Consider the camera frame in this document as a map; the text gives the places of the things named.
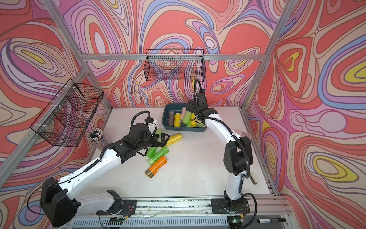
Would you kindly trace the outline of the grey trash bag roll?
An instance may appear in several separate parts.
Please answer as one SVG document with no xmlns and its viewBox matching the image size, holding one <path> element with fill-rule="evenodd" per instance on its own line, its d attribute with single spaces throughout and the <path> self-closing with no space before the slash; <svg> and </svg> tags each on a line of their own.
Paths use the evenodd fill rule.
<svg viewBox="0 0 366 229">
<path fill-rule="evenodd" d="M 170 111 L 168 115 L 168 126 L 173 127 L 174 126 L 174 111 Z"/>
</svg>

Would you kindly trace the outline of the orange trash bag roll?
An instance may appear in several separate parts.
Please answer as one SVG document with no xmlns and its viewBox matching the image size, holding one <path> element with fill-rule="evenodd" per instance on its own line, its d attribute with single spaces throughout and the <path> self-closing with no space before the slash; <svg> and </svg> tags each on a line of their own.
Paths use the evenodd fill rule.
<svg viewBox="0 0 366 229">
<path fill-rule="evenodd" d="M 158 170 L 167 163 L 165 156 L 160 157 L 149 169 L 145 171 L 145 175 L 149 178 L 153 178 Z"/>
</svg>

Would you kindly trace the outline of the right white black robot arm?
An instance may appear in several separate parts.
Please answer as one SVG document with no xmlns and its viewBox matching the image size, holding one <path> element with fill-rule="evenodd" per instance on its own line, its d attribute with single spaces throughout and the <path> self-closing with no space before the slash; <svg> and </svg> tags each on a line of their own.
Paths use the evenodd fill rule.
<svg viewBox="0 0 366 229">
<path fill-rule="evenodd" d="M 253 164 L 251 140 L 233 131 L 217 111 L 208 106 L 204 89 L 194 93 L 193 100 L 188 103 L 188 111 L 194 113 L 195 121 L 203 123 L 225 144 L 223 163 L 229 172 L 228 186 L 224 191 L 223 206 L 214 204 L 212 208 L 223 209 L 233 214 L 245 205 L 242 188 L 244 180 L 251 177 L 250 166 Z"/>
</svg>

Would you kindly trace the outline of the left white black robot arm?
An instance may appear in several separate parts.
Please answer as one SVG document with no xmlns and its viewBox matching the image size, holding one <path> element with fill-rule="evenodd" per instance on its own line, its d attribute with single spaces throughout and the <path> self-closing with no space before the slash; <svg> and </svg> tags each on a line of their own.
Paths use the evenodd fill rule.
<svg viewBox="0 0 366 229">
<path fill-rule="evenodd" d="M 42 186 L 40 207 L 55 228 L 71 221 L 82 211 L 84 201 L 77 197 L 90 184 L 111 169 L 122 165 L 149 147 L 164 147 L 169 134 L 156 134 L 151 125 L 132 125 L 129 134 L 121 140 L 107 145 L 98 158 L 79 170 L 58 180 L 47 179 Z"/>
</svg>

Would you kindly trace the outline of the thin pink trash bag roll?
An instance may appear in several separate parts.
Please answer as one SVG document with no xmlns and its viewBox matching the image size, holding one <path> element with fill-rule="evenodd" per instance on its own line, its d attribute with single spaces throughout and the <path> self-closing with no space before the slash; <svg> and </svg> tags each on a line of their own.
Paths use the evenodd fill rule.
<svg viewBox="0 0 366 229">
<path fill-rule="evenodd" d="M 183 120 L 186 114 L 186 107 L 182 108 L 181 119 Z"/>
</svg>

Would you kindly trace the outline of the light green roll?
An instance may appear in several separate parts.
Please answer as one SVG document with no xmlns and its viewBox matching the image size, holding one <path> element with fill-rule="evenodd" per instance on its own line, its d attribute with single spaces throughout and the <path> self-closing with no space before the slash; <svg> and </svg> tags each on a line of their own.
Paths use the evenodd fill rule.
<svg viewBox="0 0 366 229">
<path fill-rule="evenodd" d="M 198 127 L 204 127 L 205 126 L 205 124 L 202 121 L 200 121 L 200 120 L 196 121 L 196 125 Z"/>
</svg>

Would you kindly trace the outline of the teal plastic storage box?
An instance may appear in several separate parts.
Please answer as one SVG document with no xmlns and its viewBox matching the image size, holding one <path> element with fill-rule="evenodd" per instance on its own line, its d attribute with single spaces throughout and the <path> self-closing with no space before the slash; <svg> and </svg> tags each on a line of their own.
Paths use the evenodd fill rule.
<svg viewBox="0 0 366 229">
<path fill-rule="evenodd" d="M 185 124 L 181 124 L 180 127 L 174 127 L 174 126 L 170 126 L 169 125 L 169 115 L 170 112 L 173 111 L 174 113 L 182 113 L 182 109 L 183 107 L 187 107 L 187 104 L 177 104 L 177 103 L 173 103 L 173 104 L 167 104 L 165 106 L 164 112 L 163 112 L 163 117 L 162 117 L 162 125 L 165 127 L 166 130 L 171 130 L 171 131 L 186 131 L 186 132 L 204 132 L 206 131 L 207 127 L 186 127 Z"/>
</svg>

